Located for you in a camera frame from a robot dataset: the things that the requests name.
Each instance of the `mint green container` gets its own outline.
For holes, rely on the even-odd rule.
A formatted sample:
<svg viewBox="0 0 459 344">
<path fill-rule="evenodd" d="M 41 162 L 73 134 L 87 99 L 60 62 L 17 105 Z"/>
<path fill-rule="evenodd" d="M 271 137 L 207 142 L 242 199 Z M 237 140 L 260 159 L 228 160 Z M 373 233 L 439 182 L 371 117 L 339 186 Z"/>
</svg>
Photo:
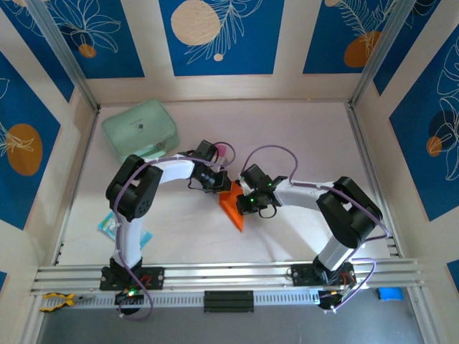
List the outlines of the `mint green container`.
<svg viewBox="0 0 459 344">
<path fill-rule="evenodd" d="M 130 154 L 158 158 L 179 145 L 175 122 L 155 99 L 107 118 L 102 128 L 121 162 Z"/>
</svg>

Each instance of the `cable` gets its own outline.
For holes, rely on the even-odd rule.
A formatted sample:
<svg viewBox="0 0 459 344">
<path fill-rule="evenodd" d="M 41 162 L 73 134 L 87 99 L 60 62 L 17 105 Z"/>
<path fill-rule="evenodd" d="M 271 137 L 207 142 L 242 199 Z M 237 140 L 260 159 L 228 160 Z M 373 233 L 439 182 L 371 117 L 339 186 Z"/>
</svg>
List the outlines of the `cable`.
<svg viewBox="0 0 459 344">
<path fill-rule="evenodd" d="M 271 215 L 271 216 L 263 216 L 261 214 L 261 209 L 258 209 L 258 215 L 262 218 L 262 219 L 272 219 L 277 213 L 278 213 L 278 209 L 276 208 L 275 205 L 271 204 L 271 206 L 273 206 L 273 209 L 274 209 L 274 214 Z"/>
<path fill-rule="evenodd" d="M 337 305 L 332 310 L 328 310 L 328 311 L 326 310 L 326 312 L 333 311 L 333 313 L 335 313 L 337 310 L 339 310 L 341 307 L 343 307 L 352 297 L 354 297 L 355 294 L 365 285 L 365 283 L 367 283 L 369 281 L 369 279 L 372 278 L 372 276 L 374 274 L 374 271 L 376 270 L 376 265 L 377 265 L 377 263 L 376 263 L 376 261 L 374 259 L 371 259 L 371 258 L 355 258 L 353 260 L 354 261 L 359 261 L 359 262 L 370 262 L 370 263 L 373 264 L 373 267 L 370 270 L 369 274 L 365 277 L 365 279 L 356 287 L 356 289 L 354 289 L 354 291 L 342 303 Z"/>
<path fill-rule="evenodd" d="M 232 158 L 231 158 L 231 160 L 228 161 L 227 163 L 224 163 L 224 164 L 220 165 L 220 166 L 228 166 L 229 164 L 231 164 L 231 163 L 233 163 L 233 162 L 235 161 L 235 159 L 236 159 L 236 150 L 235 150 L 235 148 L 234 148 L 232 145 L 230 145 L 228 142 L 224 142 L 224 141 L 216 142 L 216 143 L 214 143 L 214 145 L 225 145 L 225 146 L 227 146 L 229 149 L 231 149 L 231 151 L 232 151 Z"/>
<path fill-rule="evenodd" d="M 234 148 L 229 143 L 225 143 L 225 144 L 227 144 L 233 150 L 233 152 L 235 153 Z M 227 165 L 229 165 L 230 163 L 232 163 L 234 161 L 235 156 L 233 156 L 233 159 L 229 163 L 225 163 L 225 164 L 213 163 L 213 162 L 209 162 L 209 161 L 198 159 L 198 158 L 190 158 L 188 156 L 173 156 L 173 157 L 170 157 L 170 158 L 155 159 L 155 160 L 149 161 L 148 163 L 144 163 L 141 167 L 139 167 L 132 174 L 132 176 L 129 177 L 128 181 L 126 181 L 126 183 L 123 185 L 123 187 L 120 190 L 120 193 L 116 197 L 115 203 L 113 204 L 113 213 L 115 214 L 115 218 L 116 218 L 116 222 L 117 222 L 116 225 L 118 227 L 117 230 L 116 230 L 116 251 L 117 251 L 117 253 L 118 253 L 119 257 L 120 257 L 120 261 L 123 264 L 125 270 L 129 273 L 129 275 L 132 277 L 134 282 L 136 282 L 138 284 L 138 286 L 143 290 L 143 292 L 147 296 L 148 301 L 150 302 L 150 309 L 148 311 L 148 314 L 143 316 L 143 317 L 125 316 L 123 313 L 120 314 L 121 317 L 123 317 L 124 319 L 127 319 L 127 320 L 132 320 L 132 321 L 142 321 L 142 320 L 145 320 L 148 317 L 150 317 L 151 313 L 153 312 L 153 299 L 151 298 L 150 293 L 148 292 L 146 287 L 142 284 L 142 282 L 137 278 L 137 276 L 135 276 L 134 273 L 131 271 L 131 269 L 129 268 L 128 264 L 126 263 L 126 261 L 124 259 L 124 256 L 123 256 L 123 253 L 121 251 L 121 223 L 123 222 L 123 220 L 122 220 L 122 218 L 121 218 L 121 216 L 120 216 L 120 214 L 118 212 L 118 205 L 120 203 L 121 197 L 126 192 L 126 189 L 129 187 L 129 185 L 132 183 L 132 181 L 137 177 L 137 175 L 143 169 L 145 169 L 147 166 L 150 166 L 150 165 L 155 165 L 157 163 L 163 163 L 163 162 L 167 162 L 167 161 L 188 160 L 188 161 L 196 161 L 196 162 L 199 162 L 199 163 L 210 163 L 212 166 L 214 166 L 214 165 L 216 165 L 216 166 L 227 166 Z"/>
<path fill-rule="evenodd" d="M 376 225 L 381 227 L 381 229 L 384 231 L 384 235 L 373 236 L 372 238 L 365 239 L 364 243 L 372 242 L 372 241 L 378 240 L 378 239 L 387 239 L 387 238 L 391 237 L 391 234 L 390 234 L 390 231 L 388 230 L 388 228 L 377 217 L 375 217 L 375 215 L 373 215 L 368 210 L 366 210 L 359 202 L 357 202 L 354 199 L 352 199 L 351 197 L 347 196 L 344 192 L 342 192 L 342 191 L 340 191 L 340 190 L 338 190 L 338 189 L 336 189 L 334 187 L 330 187 L 330 186 L 327 186 L 327 185 L 321 185 L 321 184 L 314 184 L 314 183 L 302 183 L 302 182 L 294 181 L 292 183 L 292 185 L 294 185 L 294 186 L 302 186 L 302 187 L 305 187 L 305 188 L 318 188 L 318 189 L 321 189 L 321 190 L 331 191 L 334 194 L 337 194 L 337 195 L 341 196 L 343 199 L 346 199 L 349 203 L 351 203 L 357 209 L 362 211 L 366 216 L 368 216 Z"/>
<path fill-rule="evenodd" d="M 314 183 L 301 183 L 301 182 L 292 182 L 292 179 L 293 179 L 293 175 L 295 174 L 296 172 L 296 169 L 298 168 L 298 159 L 296 158 L 295 154 L 285 148 L 285 147 L 282 147 L 281 145 L 263 145 L 259 148 L 256 148 L 253 152 L 251 152 L 251 154 L 249 154 L 249 156 L 247 157 L 247 160 L 245 161 L 244 163 L 244 166 L 242 167 L 242 171 L 241 173 L 245 170 L 245 167 L 247 166 L 247 163 L 249 162 L 250 158 L 252 157 L 252 155 L 261 150 L 261 149 L 264 149 L 264 148 L 269 148 L 269 147 L 273 147 L 273 148 L 279 148 L 279 149 L 282 149 L 284 151 L 287 151 L 289 152 L 289 154 L 292 155 L 293 159 L 295 159 L 295 168 L 293 169 L 292 173 L 290 174 L 290 176 L 288 177 L 288 180 L 292 183 L 292 185 L 294 186 L 302 186 L 302 187 L 306 187 L 306 188 L 318 188 L 318 189 L 321 189 L 321 190 L 327 190 L 327 191 L 331 191 L 333 192 L 334 194 L 337 194 L 339 196 L 341 196 L 343 199 L 346 199 L 348 202 L 350 202 L 353 206 L 355 206 L 356 208 L 358 208 L 360 211 L 363 211 L 364 214 L 366 216 L 368 216 L 376 225 L 378 225 L 379 227 L 381 227 L 381 229 L 384 231 L 384 235 L 380 235 L 380 236 L 373 236 L 372 238 L 369 238 L 369 239 L 366 239 L 364 240 L 364 243 L 366 242 L 372 242 L 374 240 L 378 240 L 378 239 L 387 239 L 389 237 L 391 237 L 391 234 L 390 234 L 390 231 L 388 230 L 388 228 L 377 218 L 375 217 L 372 213 L 370 213 L 368 210 L 366 210 L 359 202 L 353 200 L 351 197 L 347 196 L 344 192 L 334 188 L 334 187 L 330 187 L 330 186 L 326 186 L 326 185 L 321 185 L 321 184 L 314 184 Z M 352 256 L 356 253 L 358 248 L 356 248 L 347 258 L 346 260 L 348 259 L 351 259 Z M 356 258 L 354 259 L 355 261 L 361 261 L 361 262 L 371 262 L 373 263 L 373 268 L 372 270 L 370 271 L 370 273 L 366 276 L 366 278 L 364 279 L 364 281 L 358 285 L 356 287 L 356 289 L 349 295 L 349 297 L 347 297 L 342 303 L 340 303 L 337 307 L 335 307 L 333 310 L 333 312 L 336 312 L 339 308 L 341 308 L 343 305 L 345 305 L 352 297 L 354 297 L 354 295 L 363 287 L 363 285 L 365 283 L 368 282 L 368 280 L 370 278 L 372 278 L 373 274 L 374 274 L 374 270 L 376 269 L 376 261 L 374 261 L 373 259 L 370 259 L 370 258 Z"/>
<path fill-rule="evenodd" d="M 262 149 L 265 149 L 265 148 L 279 148 L 279 149 L 282 149 L 283 151 L 286 151 L 288 152 L 292 157 L 293 159 L 295 159 L 295 168 L 293 169 L 292 173 L 290 173 L 290 176 L 288 177 L 288 180 L 291 182 L 292 181 L 292 178 L 293 178 L 293 175 L 295 174 L 296 172 L 296 169 L 298 168 L 298 158 L 296 157 L 296 155 L 288 148 L 286 147 L 282 147 L 281 145 L 262 145 L 261 147 L 258 147 L 256 149 L 254 149 L 251 154 L 249 154 L 249 156 L 247 157 L 247 160 L 245 161 L 244 163 L 244 166 L 242 167 L 242 170 L 241 170 L 241 173 L 244 172 L 245 170 L 245 166 L 247 166 L 247 163 L 249 162 L 250 158 L 258 151 L 262 150 Z"/>
</svg>

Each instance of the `black motor bracket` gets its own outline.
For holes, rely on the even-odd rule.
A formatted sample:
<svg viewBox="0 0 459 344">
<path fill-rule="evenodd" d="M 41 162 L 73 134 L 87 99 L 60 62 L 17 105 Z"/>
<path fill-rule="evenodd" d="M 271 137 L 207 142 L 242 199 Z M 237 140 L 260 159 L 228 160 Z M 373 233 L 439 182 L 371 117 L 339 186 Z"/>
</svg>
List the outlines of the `black motor bracket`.
<svg viewBox="0 0 459 344">
<path fill-rule="evenodd" d="M 142 267 L 142 259 L 131 268 L 132 273 L 143 282 L 147 290 L 162 290 L 164 283 L 163 267 Z M 124 267 L 110 258 L 110 266 L 102 268 L 102 278 L 100 279 L 100 290 L 126 290 L 137 289 L 136 282 Z"/>
<path fill-rule="evenodd" d="M 382 219 L 382 212 L 352 179 L 341 177 L 333 183 L 333 186 L 355 200 L 378 220 Z M 344 204 L 347 203 L 346 199 L 332 191 L 321 195 L 317 200 L 317 205 L 333 236 L 344 246 L 356 249 L 363 244 L 376 224 L 367 214 L 355 206 L 346 210 Z"/>
<path fill-rule="evenodd" d="M 110 202 L 110 209 L 113 210 L 115 200 L 123 186 L 143 164 L 145 161 L 134 154 L 126 158 L 105 192 L 105 197 Z M 134 179 L 138 181 L 138 185 L 131 183 L 121 196 L 118 212 L 128 221 L 145 215 L 153 203 L 162 175 L 163 170 L 160 168 L 146 166 Z"/>
<path fill-rule="evenodd" d="M 190 158 L 211 161 L 217 151 L 218 148 L 216 145 L 203 140 L 195 150 L 189 150 L 188 152 L 180 154 L 183 156 L 189 156 Z M 205 193 L 212 192 L 214 194 L 218 194 L 220 192 L 231 191 L 231 180 L 228 178 L 228 171 L 223 170 L 215 172 L 205 163 L 195 161 L 191 177 L 200 182 L 202 190 Z"/>
<path fill-rule="evenodd" d="M 251 165 L 241 173 L 242 180 L 254 191 L 248 195 L 239 195 L 236 208 L 239 214 L 248 215 L 266 209 L 269 205 L 278 207 L 281 204 L 274 196 L 274 190 L 285 176 L 278 176 L 274 180 L 264 173 L 257 164 Z"/>
<path fill-rule="evenodd" d="M 333 272 L 327 283 L 324 283 L 322 276 L 319 276 L 316 269 L 316 260 L 313 264 L 293 264 L 290 267 L 290 277 L 294 287 L 335 287 L 334 290 L 319 291 L 319 307 L 330 310 L 331 306 L 336 307 L 352 288 L 356 286 L 354 266 L 345 262 L 339 269 Z"/>
</svg>

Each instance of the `white floor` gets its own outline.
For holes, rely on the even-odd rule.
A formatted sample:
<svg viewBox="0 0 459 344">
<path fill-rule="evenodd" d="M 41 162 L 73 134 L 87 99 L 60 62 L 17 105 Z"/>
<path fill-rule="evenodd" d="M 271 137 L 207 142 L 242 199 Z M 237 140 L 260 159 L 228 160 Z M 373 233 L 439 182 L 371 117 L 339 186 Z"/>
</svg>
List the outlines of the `white floor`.
<svg viewBox="0 0 459 344">
<path fill-rule="evenodd" d="M 174 102 L 166 109 L 176 121 L 180 146 L 196 148 L 202 139 L 231 143 L 237 151 L 229 166 L 235 179 L 248 154 L 265 144 L 279 144 L 298 157 L 295 179 L 335 181 L 352 177 L 368 194 L 364 168 L 342 103 L 306 101 Z M 120 163 L 100 124 L 126 107 L 104 107 L 90 146 L 77 196 L 65 229 L 60 264 L 107 264 L 114 242 L 98 231 L 110 209 L 105 190 Z M 288 176 L 293 159 L 273 148 L 252 160 L 271 177 Z M 144 247 L 144 263 L 272 262 L 311 260 L 331 233 L 320 213 L 282 207 L 274 219 L 245 217 L 239 233 L 218 205 L 218 196 L 192 191 L 187 181 L 162 185 L 146 215 L 153 239 Z M 360 249 L 356 257 L 386 258 L 384 240 Z"/>
</svg>

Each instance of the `orange object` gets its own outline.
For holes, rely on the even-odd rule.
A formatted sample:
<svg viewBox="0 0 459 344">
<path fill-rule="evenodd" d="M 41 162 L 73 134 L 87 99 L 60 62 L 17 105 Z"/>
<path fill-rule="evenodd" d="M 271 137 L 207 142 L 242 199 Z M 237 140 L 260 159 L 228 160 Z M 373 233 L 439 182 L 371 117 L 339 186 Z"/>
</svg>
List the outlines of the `orange object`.
<svg viewBox="0 0 459 344">
<path fill-rule="evenodd" d="M 239 195 L 243 195 L 242 189 L 235 181 L 232 182 L 231 191 L 220 194 L 218 204 L 222 207 L 232 223 L 235 224 L 237 229 L 242 233 L 244 228 L 244 216 L 237 212 L 236 200 Z"/>
</svg>

